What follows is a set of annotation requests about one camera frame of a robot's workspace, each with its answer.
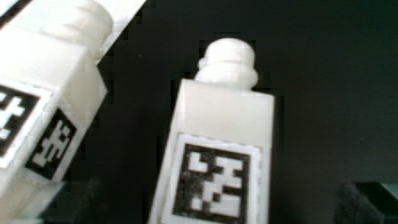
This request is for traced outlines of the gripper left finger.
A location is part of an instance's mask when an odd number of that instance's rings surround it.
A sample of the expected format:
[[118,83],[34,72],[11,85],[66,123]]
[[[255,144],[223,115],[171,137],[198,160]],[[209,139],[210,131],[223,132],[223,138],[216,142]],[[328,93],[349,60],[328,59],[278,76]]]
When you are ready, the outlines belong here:
[[43,224],[102,224],[102,182],[68,182],[36,215]]

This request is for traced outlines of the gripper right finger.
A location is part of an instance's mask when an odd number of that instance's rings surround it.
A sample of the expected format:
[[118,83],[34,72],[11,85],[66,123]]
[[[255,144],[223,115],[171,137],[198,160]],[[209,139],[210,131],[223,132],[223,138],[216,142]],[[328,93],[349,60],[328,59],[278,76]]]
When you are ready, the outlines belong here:
[[398,224],[398,183],[345,182],[340,185],[335,224]]

